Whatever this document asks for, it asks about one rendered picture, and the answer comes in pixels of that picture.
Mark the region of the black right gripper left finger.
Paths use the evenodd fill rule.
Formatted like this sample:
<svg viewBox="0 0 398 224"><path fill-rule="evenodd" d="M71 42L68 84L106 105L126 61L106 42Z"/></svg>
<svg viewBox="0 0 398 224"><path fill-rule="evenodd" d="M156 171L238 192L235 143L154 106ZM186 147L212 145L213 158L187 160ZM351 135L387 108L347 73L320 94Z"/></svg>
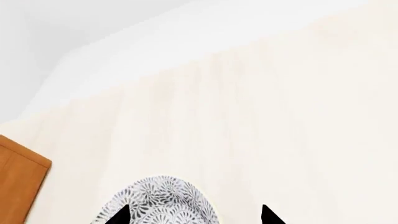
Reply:
<svg viewBox="0 0 398 224"><path fill-rule="evenodd" d="M130 224L129 205L125 205L123 208L121 208L105 224Z"/></svg>

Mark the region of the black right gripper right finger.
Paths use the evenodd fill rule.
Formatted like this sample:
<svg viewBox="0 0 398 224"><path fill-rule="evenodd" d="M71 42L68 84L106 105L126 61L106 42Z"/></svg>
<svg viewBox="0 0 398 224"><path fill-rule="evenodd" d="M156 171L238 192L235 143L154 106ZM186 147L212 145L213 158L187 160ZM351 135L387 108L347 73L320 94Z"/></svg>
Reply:
<svg viewBox="0 0 398 224"><path fill-rule="evenodd" d="M262 205L262 224L286 224L267 205Z"/></svg>

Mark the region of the grey floral patterned plate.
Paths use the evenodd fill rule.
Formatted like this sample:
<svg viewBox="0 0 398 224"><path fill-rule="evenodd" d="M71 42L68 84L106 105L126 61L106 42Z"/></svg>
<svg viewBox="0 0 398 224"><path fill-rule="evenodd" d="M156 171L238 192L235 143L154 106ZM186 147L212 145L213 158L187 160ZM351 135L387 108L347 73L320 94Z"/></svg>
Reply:
<svg viewBox="0 0 398 224"><path fill-rule="evenodd" d="M116 193L90 224L110 224L125 213L125 224L220 224L211 203L191 183L176 177L138 180Z"/></svg>

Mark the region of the brown wooden board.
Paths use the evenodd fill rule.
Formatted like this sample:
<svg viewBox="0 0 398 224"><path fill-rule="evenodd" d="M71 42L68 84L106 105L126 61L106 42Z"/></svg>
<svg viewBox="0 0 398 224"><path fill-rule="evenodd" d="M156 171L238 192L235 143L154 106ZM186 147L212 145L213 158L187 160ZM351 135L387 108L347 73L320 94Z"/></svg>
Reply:
<svg viewBox="0 0 398 224"><path fill-rule="evenodd" d="M52 161L0 135L0 224L24 224Z"/></svg>

